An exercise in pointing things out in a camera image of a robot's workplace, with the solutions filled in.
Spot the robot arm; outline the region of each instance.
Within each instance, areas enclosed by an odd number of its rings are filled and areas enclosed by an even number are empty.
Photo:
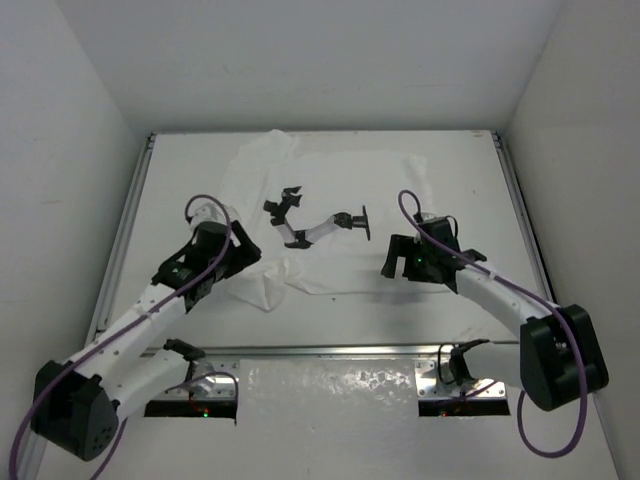
[[[280,233],[284,246],[287,248],[307,249],[322,237],[340,229],[363,228],[367,234],[367,240],[371,240],[369,229],[369,217],[367,209],[362,206],[362,215],[352,216],[346,212],[331,215],[319,225],[307,230],[294,230],[286,219],[291,207],[299,207],[302,195],[297,195],[302,187],[285,188],[282,191],[280,203],[264,202],[264,211],[271,214],[271,225]]]
[[[482,378],[502,381],[526,391],[532,401],[546,411],[578,399],[576,361],[557,318],[543,305],[496,281],[495,272],[485,263],[484,255],[475,250],[461,252],[447,217],[425,220],[418,213],[414,219],[430,238],[471,259],[477,267],[467,265],[458,255],[420,237],[392,235],[382,275],[395,277],[397,260],[404,257],[403,276],[408,280],[448,286],[492,314],[519,342],[494,344],[476,340],[457,346],[449,360],[449,370],[456,383],[462,385]],[[553,306],[576,339],[585,366],[588,392],[604,388],[609,376],[588,313],[577,305]]]
[[[215,283],[260,259],[259,248],[237,221],[231,223],[236,241],[220,257],[227,227],[218,223],[215,208],[205,207],[189,219],[192,239],[160,265],[138,301],[100,339],[67,361],[50,361],[40,369],[34,398],[70,365],[99,349],[66,374],[36,409],[31,428],[37,434],[85,461],[92,460],[107,448],[124,419],[159,392],[191,378],[194,362],[204,352],[185,342],[168,340],[141,364],[140,355],[207,296]],[[123,329],[130,331],[109,343],[102,341]]]

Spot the cable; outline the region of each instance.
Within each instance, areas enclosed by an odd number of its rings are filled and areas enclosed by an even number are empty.
[[[491,387],[493,387],[497,383],[498,383],[498,381],[494,380],[493,382],[489,383],[488,385],[485,385],[482,388],[478,388],[477,390],[474,390],[473,392],[470,392],[470,393],[467,393],[467,394],[461,393],[460,396],[458,396],[458,397],[451,397],[451,398],[448,398],[446,400],[442,400],[442,401],[439,401],[439,402],[434,402],[434,404],[439,406],[439,407],[446,407],[447,405],[455,405],[458,402],[464,402],[465,400],[467,400],[469,398],[477,397],[481,393],[484,393],[487,390],[489,390]]]
[[[102,472],[104,472],[105,468],[107,468],[107,465],[111,461],[111,457],[113,457],[113,454],[116,453],[116,450],[118,449],[118,445],[120,445],[120,440],[122,440],[122,434],[124,433],[124,429],[126,426],[127,426],[127,419],[125,418],[120,424],[120,428],[118,429],[118,434],[116,435],[116,438],[113,439],[113,443],[111,444],[109,453],[107,453],[107,456],[104,457],[104,460],[102,461],[98,469],[94,472],[94,474],[91,475],[91,478],[89,480],[97,480],[98,477],[102,475]]]
[[[454,236],[454,238],[456,238],[456,239],[457,239],[457,238],[458,238],[458,219],[457,219],[456,217],[454,217],[453,215],[447,215],[447,216],[446,216],[446,217],[444,217],[444,218],[446,218],[447,220],[448,220],[448,219],[453,220],[453,225],[454,225],[454,233],[453,233],[453,236]]]
[[[187,221],[187,223],[191,222],[191,218],[193,218],[191,215],[189,215],[189,209],[191,208],[191,204],[195,199],[196,197],[191,197],[189,201],[187,201],[187,204],[184,206],[184,219]]]
[[[580,442],[580,438],[582,437],[582,433],[584,432],[584,427],[585,427],[585,423],[586,423],[586,419],[587,419],[587,395],[588,395],[588,389],[587,389],[587,374],[586,374],[586,371],[585,371],[585,368],[584,368],[584,362],[582,360],[582,356],[580,354],[580,349],[578,347],[578,343],[576,341],[576,338],[573,335],[573,332],[571,331],[571,328],[567,324],[567,321],[563,318],[563,316],[560,314],[558,309],[556,309],[553,305],[551,305],[548,301],[546,301],[541,296],[539,296],[539,295],[537,295],[537,294],[535,294],[533,292],[530,292],[526,288],[523,288],[520,285],[518,285],[516,283],[513,283],[510,280],[507,280],[506,278],[504,278],[504,277],[502,277],[500,275],[496,275],[494,272],[492,272],[488,268],[477,264],[476,262],[474,262],[471,259],[467,258],[465,255],[461,254],[460,252],[456,252],[455,250],[452,250],[451,248],[449,248],[446,245],[443,245],[442,243],[437,241],[435,238],[427,235],[427,233],[420,228],[420,226],[416,223],[416,221],[407,212],[407,209],[405,208],[404,202],[403,202],[403,197],[405,195],[411,196],[414,200],[416,199],[416,194],[411,192],[410,190],[402,190],[402,191],[400,191],[398,193],[398,206],[400,207],[400,211],[405,216],[405,218],[408,220],[408,222],[413,226],[413,228],[415,228],[425,240],[427,240],[432,245],[435,245],[439,249],[447,252],[449,255],[453,255],[454,257],[458,258],[464,264],[466,264],[466,265],[468,265],[468,266],[470,266],[472,268],[475,268],[476,270],[478,270],[479,272],[484,273],[485,275],[488,275],[488,276],[492,277],[496,282],[500,283],[501,285],[504,285],[505,287],[507,287],[507,288],[517,292],[517,293],[520,293],[520,294],[522,294],[522,295],[524,295],[526,297],[529,297],[530,299],[532,299],[535,302],[539,303],[540,305],[545,307],[547,310],[549,310],[551,312],[551,314],[556,318],[556,320],[558,320],[558,322],[560,323],[560,326],[562,327],[562,330],[564,331],[565,335],[567,336],[567,342],[569,343],[569,346],[571,348],[571,353],[573,354],[573,357],[574,357],[575,362],[576,362],[577,370],[578,370],[578,384],[579,384],[579,387],[580,387],[580,410],[578,412],[578,421],[577,421],[577,424],[576,424],[576,429],[575,429],[575,431],[573,433],[573,436],[571,437],[571,440],[569,441],[569,443],[565,447],[561,448],[560,450],[557,450],[557,451],[554,451],[554,452],[545,452],[543,450],[538,449],[537,447],[534,447],[531,444],[531,442],[529,442],[529,439],[527,438],[526,433],[524,431],[524,424],[522,422],[522,405],[524,403],[525,392],[521,391],[520,392],[520,397],[518,398],[518,409],[517,409],[518,432],[520,433],[520,437],[522,438],[522,441],[527,446],[527,448],[529,448],[529,450],[531,450],[533,453],[535,453],[535,454],[537,454],[537,455],[539,455],[541,457],[559,458],[559,457],[563,457],[563,456],[571,453],[576,448],[578,443]]]
[[[171,387],[167,390],[167,392],[171,391],[171,390],[175,390],[176,388],[185,388],[188,387],[190,385],[193,385],[194,383],[199,382],[200,380],[203,380],[207,377],[210,377],[212,375],[218,375],[218,376],[222,376],[222,377],[227,377],[230,378],[231,380],[233,380],[233,385],[235,387],[235,394],[234,394],[234,402],[236,404],[236,409],[238,408],[238,398],[240,396],[240,389],[238,387],[238,379],[235,377],[235,375],[228,373],[228,372],[219,372],[217,370],[211,370],[207,373],[203,373],[202,375],[198,375],[197,377],[193,377],[189,380],[187,380],[186,382],[181,383],[180,385],[176,385],[175,387]],[[236,425],[238,424],[238,419],[234,418],[233,419],[233,423],[235,423]]]
[[[24,437],[24,434],[26,433],[27,428],[29,427],[29,423],[31,422],[31,419],[34,417],[36,411],[38,410],[38,408],[40,408],[45,398],[47,398],[51,394],[53,389],[56,388],[67,375],[69,375],[72,371],[74,371],[80,365],[84,364],[87,360],[93,357],[100,350],[104,349],[104,347],[112,344],[117,339],[127,334],[128,332],[136,328],[138,325],[140,325],[142,322],[144,322],[147,319],[147,316],[149,314],[158,312],[162,307],[164,307],[171,300],[173,300],[176,297],[179,297],[184,292],[186,292],[187,290],[189,290],[190,288],[192,288],[193,286],[201,282],[203,279],[205,279],[207,275],[209,275],[213,270],[215,270],[218,264],[222,261],[222,259],[227,253],[227,250],[229,249],[229,244],[231,243],[232,231],[231,231],[231,219],[229,217],[229,213],[227,212],[225,206],[220,201],[218,201],[211,195],[206,195],[206,194],[199,194],[191,197],[191,199],[187,203],[187,208],[185,209],[185,211],[188,211],[188,208],[191,206],[193,201],[199,198],[204,198],[215,203],[218,206],[218,208],[222,211],[226,221],[227,232],[224,239],[224,244],[220,249],[220,253],[218,254],[218,257],[200,275],[195,277],[186,285],[183,285],[182,287],[180,287],[178,290],[176,290],[172,294],[167,295],[165,298],[160,300],[158,303],[152,306],[146,314],[140,315],[140,317],[138,317],[135,321],[131,322],[126,327],[118,330],[116,333],[114,333],[112,336],[110,336],[106,340],[102,340],[101,338],[100,343],[98,345],[96,345],[94,348],[89,350],[87,353],[85,353],[82,357],[80,357],[75,362],[69,364],[64,370],[62,370],[62,372],[58,374],[56,378],[54,378],[46,387],[42,389],[42,392],[40,392],[40,394],[33,401],[31,408],[29,408],[25,417],[22,419],[22,422],[20,422],[20,426],[18,427],[16,436],[13,439],[13,444],[11,445],[11,453],[9,455],[10,480],[18,480],[18,454],[20,451],[20,444],[22,442],[22,438]]]

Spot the white tabletop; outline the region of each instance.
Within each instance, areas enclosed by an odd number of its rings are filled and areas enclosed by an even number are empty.
[[[215,195],[239,147],[259,133],[159,135],[135,217],[111,319],[149,283],[159,264],[189,231],[182,211],[196,193]],[[395,150],[429,160],[434,204],[460,222],[460,243],[487,255],[506,276],[536,289],[532,266],[490,132],[301,133],[302,151]],[[412,234],[407,225],[404,234]],[[260,239],[253,239],[258,245]],[[289,289],[265,313],[235,299],[210,295],[189,319],[167,332],[201,347],[389,345],[478,337],[511,340],[476,305],[454,294],[312,296]],[[164,338],[157,341],[161,344]]]

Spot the gray wall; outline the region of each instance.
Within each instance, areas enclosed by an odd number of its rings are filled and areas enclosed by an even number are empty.
[[[37,369],[82,345],[141,142],[53,0],[6,0],[0,10],[0,478],[6,478]]]
[[[571,0],[508,140],[551,279],[590,311],[622,478],[640,478],[640,3]]]
[[[57,0],[137,130],[506,126],[562,0]]]

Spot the wrinkled white cloth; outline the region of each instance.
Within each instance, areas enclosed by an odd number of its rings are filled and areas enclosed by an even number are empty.
[[[397,204],[413,190],[423,211],[433,211],[427,159],[390,151],[306,152],[300,139],[270,132],[240,149],[227,169],[220,200],[232,205],[262,260],[228,282],[228,292],[263,310],[276,308],[286,285],[309,294],[408,293],[442,287],[380,275],[394,233],[412,234]],[[363,229],[338,229],[307,250],[289,249],[263,210],[279,203],[284,188],[302,186],[299,208],[287,220],[294,230],[314,227],[338,212],[361,215],[365,205],[371,241]]]

